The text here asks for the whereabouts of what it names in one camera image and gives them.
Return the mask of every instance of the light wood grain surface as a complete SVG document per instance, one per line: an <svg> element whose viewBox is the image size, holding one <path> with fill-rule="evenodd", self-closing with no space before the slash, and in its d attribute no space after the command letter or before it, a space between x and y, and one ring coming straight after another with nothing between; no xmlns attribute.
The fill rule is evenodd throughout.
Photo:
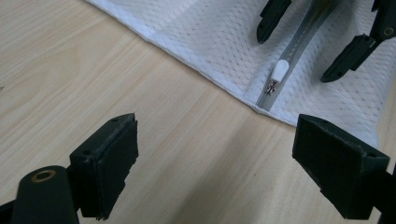
<svg viewBox="0 0 396 224"><path fill-rule="evenodd" d="M81 0L0 1L0 204L21 178L135 112L140 156L106 223L347 221L291 157L295 128L258 115ZM396 88L379 125L396 158ZM80 218L81 223L96 223Z"/></svg>

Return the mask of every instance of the white mesh fabric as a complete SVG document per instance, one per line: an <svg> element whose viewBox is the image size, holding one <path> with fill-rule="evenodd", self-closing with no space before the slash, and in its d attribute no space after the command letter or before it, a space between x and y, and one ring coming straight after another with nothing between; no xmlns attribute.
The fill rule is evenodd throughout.
<svg viewBox="0 0 396 224"><path fill-rule="evenodd" d="M256 28L267 1L87 1L255 111L291 125L301 113L327 119L377 147L376 124L396 70L396 41L384 42L356 72L332 83L319 82L354 35L370 33L373 0L341 1L305 49L269 112L255 104L311 1L293 1L263 45L257 42Z"/></svg>

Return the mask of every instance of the clamp jaw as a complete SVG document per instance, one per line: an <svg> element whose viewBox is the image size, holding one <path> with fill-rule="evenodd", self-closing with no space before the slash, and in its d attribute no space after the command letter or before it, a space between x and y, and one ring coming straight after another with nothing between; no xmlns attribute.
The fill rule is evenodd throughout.
<svg viewBox="0 0 396 224"><path fill-rule="evenodd" d="M372 11L378 12L370 35L355 36L320 81L332 82L343 77L349 69L356 71L383 41L396 36L396 1L375 0Z"/></svg>

